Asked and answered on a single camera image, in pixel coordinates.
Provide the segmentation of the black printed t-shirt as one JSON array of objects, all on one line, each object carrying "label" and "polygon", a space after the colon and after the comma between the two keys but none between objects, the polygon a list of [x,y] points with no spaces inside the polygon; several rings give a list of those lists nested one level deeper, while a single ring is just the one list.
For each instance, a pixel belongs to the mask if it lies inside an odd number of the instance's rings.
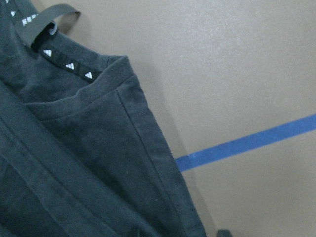
[{"label": "black printed t-shirt", "polygon": [[0,3],[1,236],[205,236],[128,57],[59,32],[74,12]]}]

